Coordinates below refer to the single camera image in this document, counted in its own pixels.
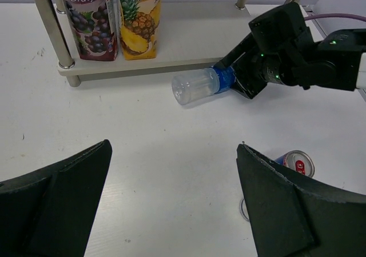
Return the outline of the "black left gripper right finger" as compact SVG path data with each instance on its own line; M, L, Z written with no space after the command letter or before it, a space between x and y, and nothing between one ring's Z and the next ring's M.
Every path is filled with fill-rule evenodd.
M236 162L258 256L365 256L365 195L297 173L246 144Z

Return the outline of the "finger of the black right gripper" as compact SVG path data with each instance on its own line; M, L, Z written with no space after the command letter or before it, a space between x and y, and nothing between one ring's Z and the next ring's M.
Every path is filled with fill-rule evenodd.
M226 56L217 62L218 69L226 69L230 67L242 55L251 51L256 45L256 41L252 33L249 33L237 46L235 46Z
M230 88L246 99L253 99L257 95L256 89L253 90L252 88L247 87L245 83L240 83L238 79L235 80Z

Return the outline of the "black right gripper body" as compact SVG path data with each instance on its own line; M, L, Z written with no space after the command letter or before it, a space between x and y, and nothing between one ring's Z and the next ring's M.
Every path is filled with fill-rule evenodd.
M282 84L282 66L276 54L264 54L251 51L242 55L232 65L234 76L240 83L256 89L257 95L268 83Z

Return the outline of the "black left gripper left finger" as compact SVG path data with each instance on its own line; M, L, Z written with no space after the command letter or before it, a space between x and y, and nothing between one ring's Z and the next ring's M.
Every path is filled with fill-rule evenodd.
M105 139L1 182L1 256L84 256L112 157Z

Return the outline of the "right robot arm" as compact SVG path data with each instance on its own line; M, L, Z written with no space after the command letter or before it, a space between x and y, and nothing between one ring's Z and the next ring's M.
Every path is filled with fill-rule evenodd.
M364 89L365 30L338 30L316 42L305 21L296 2L251 20L250 33L213 66L220 90L230 87L253 99L268 83Z

